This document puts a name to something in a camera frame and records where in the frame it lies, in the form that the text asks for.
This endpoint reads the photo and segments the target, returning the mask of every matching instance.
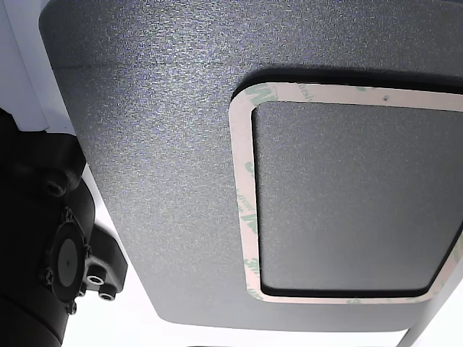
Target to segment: black screw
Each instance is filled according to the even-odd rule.
[[[86,245],[84,246],[84,256],[85,258],[90,258],[90,256],[92,255],[92,247]]]
[[[75,301],[72,302],[72,309],[70,314],[76,314],[77,313],[77,304]]]
[[[51,286],[53,284],[53,279],[54,279],[53,270],[48,268],[46,270],[46,274],[45,274],[45,283],[46,283],[46,285]]]
[[[75,301],[68,303],[68,305],[66,306],[66,312],[70,315],[76,314],[77,304],[75,303]]]

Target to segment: textured plastic surface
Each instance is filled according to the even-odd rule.
[[[463,113],[272,102],[254,125],[264,284],[429,286],[463,221]]]
[[[462,15],[431,1],[51,3],[41,31],[61,93],[159,315],[274,330],[412,326],[421,304],[247,294],[227,110],[246,76],[276,65],[463,77]]]

